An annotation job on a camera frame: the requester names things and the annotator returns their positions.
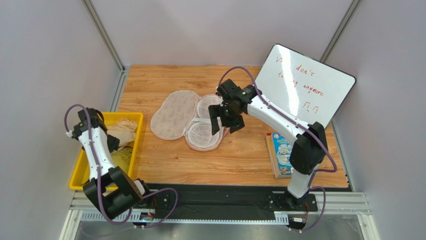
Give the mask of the beige bra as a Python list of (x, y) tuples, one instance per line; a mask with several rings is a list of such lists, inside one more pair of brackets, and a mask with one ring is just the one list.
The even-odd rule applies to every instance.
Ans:
[(135, 121), (124, 117), (118, 119), (114, 124), (107, 125), (107, 132), (119, 140), (118, 148), (122, 149), (135, 140), (137, 128), (138, 124)]

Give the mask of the floral mesh laundry bag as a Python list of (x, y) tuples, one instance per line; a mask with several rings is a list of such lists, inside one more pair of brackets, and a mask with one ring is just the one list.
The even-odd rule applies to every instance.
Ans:
[(215, 94), (200, 96), (190, 90), (172, 92), (151, 118), (151, 132), (167, 141), (185, 138), (187, 145), (197, 151), (214, 150), (229, 132), (220, 126), (219, 132), (212, 134), (208, 107), (221, 102), (222, 98)]

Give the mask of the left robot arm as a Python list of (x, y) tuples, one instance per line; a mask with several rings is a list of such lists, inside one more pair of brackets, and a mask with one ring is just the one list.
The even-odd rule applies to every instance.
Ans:
[(67, 135), (81, 143), (87, 157), (89, 178), (83, 192), (104, 218), (112, 221), (142, 204), (150, 190), (143, 180), (132, 180), (114, 165), (111, 153), (118, 149), (119, 140), (108, 134), (102, 113), (83, 107), (78, 118), (80, 122)]

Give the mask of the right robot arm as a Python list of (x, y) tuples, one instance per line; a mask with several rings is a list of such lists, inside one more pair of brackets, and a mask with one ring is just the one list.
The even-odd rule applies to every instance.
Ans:
[(243, 114), (246, 114), (273, 128), (292, 146), (289, 163), (293, 173), (285, 192), (285, 202), (290, 208), (301, 205), (328, 150), (324, 126), (289, 116), (267, 101), (253, 84), (241, 88), (227, 79), (217, 87), (216, 95), (222, 98), (222, 102), (208, 107), (212, 135), (220, 127), (228, 128), (231, 134), (241, 130), (245, 126)]

